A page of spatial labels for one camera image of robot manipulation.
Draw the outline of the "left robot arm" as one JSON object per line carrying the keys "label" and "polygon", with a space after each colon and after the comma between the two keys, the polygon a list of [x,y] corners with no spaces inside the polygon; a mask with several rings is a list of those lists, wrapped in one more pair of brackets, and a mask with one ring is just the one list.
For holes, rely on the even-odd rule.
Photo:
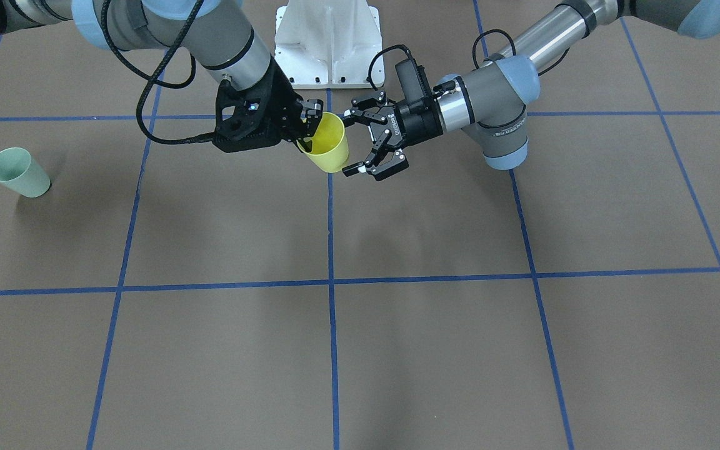
{"label": "left robot arm", "polygon": [[507,46],[474,69],[449,74],[431,84],[407,46],[395,66],[404,97],[390,100],[377,89],[357,97],[342,115],[346,126],[363,124],[371,151],[344,166],[344,176],[368,174],[382,181],[408,168],[404,150],[438,136],[463,130],[483,150],[488,166],[508,171],[528,156],[528,105],[540,96],[540,77],[568,54],[569,48],[618,18],[632,16],[703,39],[720,34],[720,1],[560,1]]}

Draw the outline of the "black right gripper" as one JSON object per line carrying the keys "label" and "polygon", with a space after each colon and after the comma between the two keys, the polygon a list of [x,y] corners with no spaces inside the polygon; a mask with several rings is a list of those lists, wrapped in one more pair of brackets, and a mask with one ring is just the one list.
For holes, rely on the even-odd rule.
{"label": "black right gripper", "polygon": [[222,80],[215,106],[212,143],[226,153],[268,148],[285,140],[311,154],[311,138],[324,113],[323,100],[302,99],[276,62],[250,88],[236,89]]}

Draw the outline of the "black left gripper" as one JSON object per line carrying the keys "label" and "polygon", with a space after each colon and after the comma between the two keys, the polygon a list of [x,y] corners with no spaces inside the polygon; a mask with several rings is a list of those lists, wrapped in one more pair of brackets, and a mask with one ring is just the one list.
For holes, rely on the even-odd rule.
{"label": "black left gripper", "polygon": [[398,148],[414,146],[444,134],[436,102],[432,102],[426,110],[415,111],[406,104],[388,105],[385,91],[352,97],[349,109],[342,115],[342,124],[346,128],[354,124],[380,124],[388,128],[391,137],[387,142],[377,140],[368,157],[342,168],[346,177],[369,174],[376,181],[388,179],[409,167],[408,158]]}

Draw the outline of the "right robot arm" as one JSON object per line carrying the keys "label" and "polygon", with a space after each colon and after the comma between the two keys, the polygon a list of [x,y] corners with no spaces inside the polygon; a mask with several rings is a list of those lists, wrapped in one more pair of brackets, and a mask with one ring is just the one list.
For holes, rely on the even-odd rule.
{"label": "right robot arm", "polygon": [[[146,81],[136,120],[153,142],[240,152],[286,141],[313,150],[323,103],[295,92],[240,1],[0,1],[0,35],[63,22]],[[197,68],[218,82],[214,130],[160,139],[143,120],[151,89],[186,88]]]}

